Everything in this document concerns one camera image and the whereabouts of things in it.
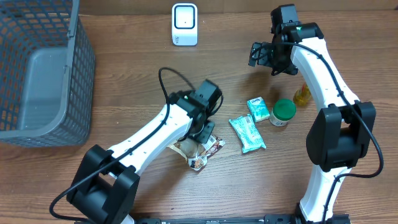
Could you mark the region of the teal tissue pack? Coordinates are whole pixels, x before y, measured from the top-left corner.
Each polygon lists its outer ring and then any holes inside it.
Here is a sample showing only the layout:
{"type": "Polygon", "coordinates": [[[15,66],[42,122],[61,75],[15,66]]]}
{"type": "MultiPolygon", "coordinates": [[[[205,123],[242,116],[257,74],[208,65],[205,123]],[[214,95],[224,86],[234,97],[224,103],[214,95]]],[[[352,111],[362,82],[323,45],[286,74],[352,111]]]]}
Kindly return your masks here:
{"type": "Polygon", "coordinates": [[[247,106],[256,123],[268,119],[270,116],[267,105],[261,96],[248,100],[247,106]]]}

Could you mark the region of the yellow liquid bottle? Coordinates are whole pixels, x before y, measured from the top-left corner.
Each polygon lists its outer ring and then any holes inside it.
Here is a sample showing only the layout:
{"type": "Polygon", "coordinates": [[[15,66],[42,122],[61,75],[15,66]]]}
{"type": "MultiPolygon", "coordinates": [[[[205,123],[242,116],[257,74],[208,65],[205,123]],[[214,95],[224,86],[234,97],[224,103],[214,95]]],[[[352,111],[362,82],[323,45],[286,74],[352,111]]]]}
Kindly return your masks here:
{"type": "Polygon", "coordinates": [[[297,106],[306,106],[312,99],[312,94],[310,93],[309,87],[304,83],[296,92],[293,97],[293,102],[297,106]]]}

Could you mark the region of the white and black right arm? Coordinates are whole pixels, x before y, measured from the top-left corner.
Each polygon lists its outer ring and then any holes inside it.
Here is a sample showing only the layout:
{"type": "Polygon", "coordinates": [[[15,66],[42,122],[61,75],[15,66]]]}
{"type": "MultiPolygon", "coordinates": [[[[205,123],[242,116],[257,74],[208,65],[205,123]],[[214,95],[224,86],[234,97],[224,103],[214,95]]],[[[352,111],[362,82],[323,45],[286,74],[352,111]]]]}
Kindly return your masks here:
{"type": "Polygon", "coordinates": [[[250,66],[272,69],[272,75],[301,73],[315,100],[318,115],[306,138],[307,154],[313,168],[306,193],[293,215],[265,215],[265,223],[350,223],[348,215],[335,215],[333,205],[345,177],[359,177],[352,168],[373,143],[379,167],[382,152],[372,134],[376,109],[362,102],[348,88],[327,50],[324,35],[316,23],[299,21],[294,4],[281,5],[271,12],[274,35],[271,42],[255,42],[250,66]]]}

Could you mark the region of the teal snack bar wrapper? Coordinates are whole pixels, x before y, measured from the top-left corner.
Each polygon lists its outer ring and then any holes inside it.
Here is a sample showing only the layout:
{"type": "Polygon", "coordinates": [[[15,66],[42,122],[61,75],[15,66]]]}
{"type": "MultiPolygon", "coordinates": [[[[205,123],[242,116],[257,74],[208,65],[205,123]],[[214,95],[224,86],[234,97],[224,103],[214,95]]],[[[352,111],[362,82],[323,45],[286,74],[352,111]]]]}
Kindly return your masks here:
{"type": "Polygon", "coordinates": [[[247,116],[240,116],[236,119],[230,119],[229,123],[242,142],[242,152],[244,154],[260,148],[266,148],[266,144],[250,114],[247,116]]]}

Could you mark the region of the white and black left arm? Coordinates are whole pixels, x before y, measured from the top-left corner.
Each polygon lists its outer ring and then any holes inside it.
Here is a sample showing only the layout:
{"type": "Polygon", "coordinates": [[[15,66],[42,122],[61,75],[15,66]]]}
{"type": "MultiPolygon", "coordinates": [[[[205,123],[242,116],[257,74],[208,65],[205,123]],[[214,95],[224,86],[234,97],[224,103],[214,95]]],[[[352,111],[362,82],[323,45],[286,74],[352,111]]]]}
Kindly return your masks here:
{"type": "Polygon", "coordinates": [[[162,111],[123,142],[84,155],[67,193],[67,201],[86,223],[134,223],[129,212],[145,168],[169,145],[183,138],[205,143],[214,128],[208,121],[222,96],[205,80],[197,90],[171,93],[162,111]]]}

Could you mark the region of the brown snack pouch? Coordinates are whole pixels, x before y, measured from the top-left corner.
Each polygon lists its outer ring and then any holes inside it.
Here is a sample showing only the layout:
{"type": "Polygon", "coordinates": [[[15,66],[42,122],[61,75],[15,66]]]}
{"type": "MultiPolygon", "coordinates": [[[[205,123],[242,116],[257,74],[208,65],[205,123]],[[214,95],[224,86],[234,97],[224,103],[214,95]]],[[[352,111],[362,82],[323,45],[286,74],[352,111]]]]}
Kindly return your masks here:
{"type": "Polygon", "coordinates": [[[191,169],[200,171],[206,166],[208,159],[224,145],[224,140],[211,135],[206,143],[198,143],[192,139],[186,139],[184,141],[175,141],[167,147],[180,154],[191,169]]]}

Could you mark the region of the green lid jar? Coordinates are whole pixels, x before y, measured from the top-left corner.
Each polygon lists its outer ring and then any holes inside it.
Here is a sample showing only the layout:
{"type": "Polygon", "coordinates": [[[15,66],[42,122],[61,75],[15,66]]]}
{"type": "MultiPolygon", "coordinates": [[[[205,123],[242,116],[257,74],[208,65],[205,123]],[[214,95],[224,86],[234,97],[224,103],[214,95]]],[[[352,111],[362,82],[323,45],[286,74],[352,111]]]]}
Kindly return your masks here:
{"type": "Polygon", "coordinates": [[[272,108],[269,116],[269,121],[274,126],[285,126],[295,116],[296,111],[296,105],[293,101],[289,99],[280,99],[275,103],[274,107],[272,108]]]}

